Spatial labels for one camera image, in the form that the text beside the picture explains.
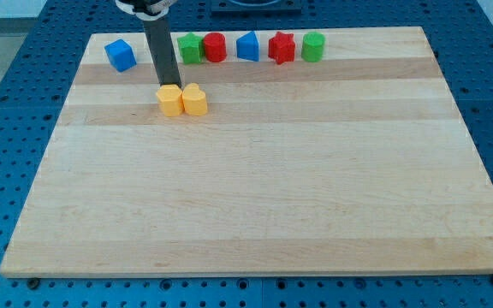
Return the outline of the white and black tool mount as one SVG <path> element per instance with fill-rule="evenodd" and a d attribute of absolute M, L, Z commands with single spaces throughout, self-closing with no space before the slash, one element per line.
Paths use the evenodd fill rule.
<path fill-rule="evenodd" d="M 115 0 L 116 7 L 142 21 L 156 21 L 169 13 L 177 0 Z"/>

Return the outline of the black pusher stick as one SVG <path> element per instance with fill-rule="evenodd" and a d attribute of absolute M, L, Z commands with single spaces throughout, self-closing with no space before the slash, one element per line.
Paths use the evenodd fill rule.
<path fill-rule="evenodd" d="M 167 18 L 144 21 L 143 27 L 159 84 L 176 85 L 181 88 L 181 76 Z"/>

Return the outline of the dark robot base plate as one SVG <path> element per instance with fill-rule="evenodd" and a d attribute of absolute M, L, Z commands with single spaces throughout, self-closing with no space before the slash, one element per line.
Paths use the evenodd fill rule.
<path fill-rule="evenodd" d="M 299 13 L 302 0 L 210 0 L 211 15 Z"/>

